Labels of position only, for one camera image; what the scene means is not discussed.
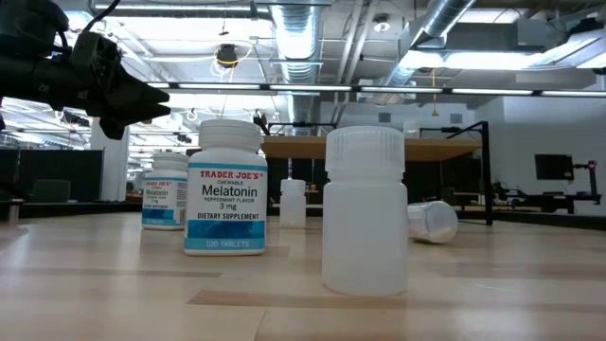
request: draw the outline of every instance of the ceiling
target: ceiling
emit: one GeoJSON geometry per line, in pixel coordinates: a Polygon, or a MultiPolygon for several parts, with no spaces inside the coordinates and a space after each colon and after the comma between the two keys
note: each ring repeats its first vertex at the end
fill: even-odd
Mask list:
{"type": "MultiPolygon", "coordinates": [[[[128,5],[135,0],[124,0],[128,5]]],[[[82,9],[87,0],[57,0],[64,10],[82,9]]],[[[184,4],[183,1],[146,0],[149,3],[184,4]]],[[[187,3],[204,3],[204,1],[187,1],[187,3]]],[[[377,13],[388,14],[390,29],[377,32],[371,29],[366,37],[362,50],[363,59],[358,62],[353,80],[378,79],[389,72],[399,61],[399,38],[404,24],[422,16],[428,1],[381,1],[377,13]]],[[[513,23],[518,17],[533,18],[564,16],[568,13],[602,5],[603,1],[561,0],[554,8],[551,1],[513,1],[513,0],[478,0],[473,8],[461,19],[461,23],[513,23]]],[[[322,11],[321,27],[321,69],[319,81],[334,83],[345,48],[345,36],[348,31],[350,15],[353,11],[352,0],[335,0],[331,6],[322,11]]],[[[365,9],[361,23],[364,22],[365,9]]],[[[75,43],[79,32],[89,18],[71,12],[71,31],[68,34],[69,44],[75,43]]],[[[265,20],[234,18],[195,18],[184,15],[170,17],[108,17],[96,25],[95,30],[102,32],[118,42],[124,51],[123,65],[129,73],[142,81],[177,81],[177,82],[279,82],[280,64],[276,63],[278,50],[273,24],[265,20]],[[213,69],[214,53],[221,44],[236,44],[239,58],[246,56],[233,73],[222,76],[213,69]]],[[[583,88],[595,82],[590,70],[568,69],[560,71],[489,71],[461,70],[439,68],[432,72],[418,71],[412,81],[417,85],[432,86],[472,86],[472,87],[537,87],[562,89],[583,88]]],[[[485,98],[473,96],[438,96],[438,102],[465,103],[471,108],[482,103],[485,98]]],[[[423,106],[433,102],[434,96],[418,95],[414,102],[423,106]]],[[[145,132],[195,132],[201,121],[214,117],[251,119],[255,113],[266,114],[268,120],[287,121],[288,110],[284,97],[281,96],[223,96],[173,94],[168,106],[172,108],[170,117],[155,119],[152,124],[135,124],[131,139],[133,150],[147,150],[143,146],[186,146],[177,141],[175,135],[143,135],[145,132]]],[[[90,118],[82,111],[69,110],[73,115],[90,118]]],[[[60,129],[73,130],[69,124],[62,123],[47,105],[29,103],[16,99],[5,100],[2,115],[12,128],[60,129]]],[[[39,137],[49,146],[86,148],[90,134],[82,128],[82,134],[53,133],[32,134],[39,137]]],[[[13,141],[5,137],[5,143],[37,143],[24,139],[13,141]]]]}

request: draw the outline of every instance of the wall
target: wall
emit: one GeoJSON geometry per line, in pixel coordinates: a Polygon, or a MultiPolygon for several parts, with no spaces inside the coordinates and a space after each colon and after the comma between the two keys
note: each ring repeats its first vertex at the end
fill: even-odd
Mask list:
{"type": "MultiPolygon", "coordinates": [[[[332,102],[322,102],[322,122],[330,122],[332,116],[332,102]]],[[[351,103],[343,113],[339,127],[373,125],[392,127],[402,130],[404,122],[416,121],[420,128],[441,128],[460,126],[467,127],[475,123],[475,112],[468,110],[465,104],[439,103],[437,111],[439,116],[433,117],[433,105],[419,108],[416,104],[376,106],[368,103],[351,103]],[[379,123],[379,113],[391,113],[391,123],[379,123]],[[462,114],[462,124],[451,124],[450,114],[462,114]]],[[[423,132],[423,137],[442,137],[440,133],[423,132]]]]}
{"type": "MultiPolygon", "coordinates": [[[[606,89],[606,80],[588,90],[606,89]]],[[[606,194],[606,99],[500,98],[476,111],[490,123],[492,180],[527,193],[589,191],[589,172],[575,181],[539,181],[534,154],[571,154],[575,163],[597,161],[597,191],[606,194]]],[[[601,206],[577,202],[578,214],[606,215],[601,206]]]]}

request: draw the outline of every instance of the white plastic bottle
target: white plastic bottle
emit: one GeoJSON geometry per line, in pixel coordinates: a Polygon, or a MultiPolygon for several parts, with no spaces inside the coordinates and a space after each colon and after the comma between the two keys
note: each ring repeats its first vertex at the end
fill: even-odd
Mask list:
{"type": "Polygon", "coordinates": [[[330,132],[326,171],[325,284],[353,296],[402,292],[407,256],[403,134],[383,127],[330,132]]]}
{"type": "Polygon", "coordinates": [[[455,210],[442,201],[408,206],[408,235],[415,241],[446,243],[456,234],[455,210]]]}
{"type": "Polygon", "coordinates": [[[143,228],[182,230],[186,224],[187,160],[178,153],[157,153],[145,177],[143,228]]]}
{"type": "Polygon", "coordinates": [[[280,227],[304,228],[305,181],[286,179],[281,181],[280,187],[280,227]]]}
{"type": "Polygon", "coordinates": [[[190,256],[265,251],[267,162],[257,125],[212,119],[200,125],[202,151],[189,158],[185,252],[190,256]]]}

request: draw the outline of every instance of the wooden countertop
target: wooden countertop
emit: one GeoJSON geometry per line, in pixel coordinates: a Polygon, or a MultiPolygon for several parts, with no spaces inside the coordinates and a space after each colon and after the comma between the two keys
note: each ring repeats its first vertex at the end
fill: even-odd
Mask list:
{"type": "MultiPolygon", "coordinates": [[[[317,136],[265,136],[261,148],[267,157],[326,157],[326,138],[317,136]]],[[[406,139],[406,161],[442,161],[472,153],[482,147],[479,141],[457,139],[406,139]]]]}
{"type": "Polygon", "coordinates": [[[140,214],[0,225],[2,340],[604,340],[606,234],[462,224],[409,243],[408,291],[322,285],[319,219],[269,224],[259,257],[192,258],[140,214]]]}

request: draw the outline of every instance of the wooden shelf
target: wooden shelf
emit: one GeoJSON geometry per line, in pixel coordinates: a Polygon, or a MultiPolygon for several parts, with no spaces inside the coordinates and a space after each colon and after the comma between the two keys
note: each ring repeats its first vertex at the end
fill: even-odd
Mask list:
{"type": "MultiPolygon", "coordinates": [[[[406,161],[442,161],[474,152],[480,141],[446,139],[407,139],[406,161]]],[[[266,157],[310,158],[326,157],[326,138],[316,136],[265,136],[261,146],[266,157]]]]}

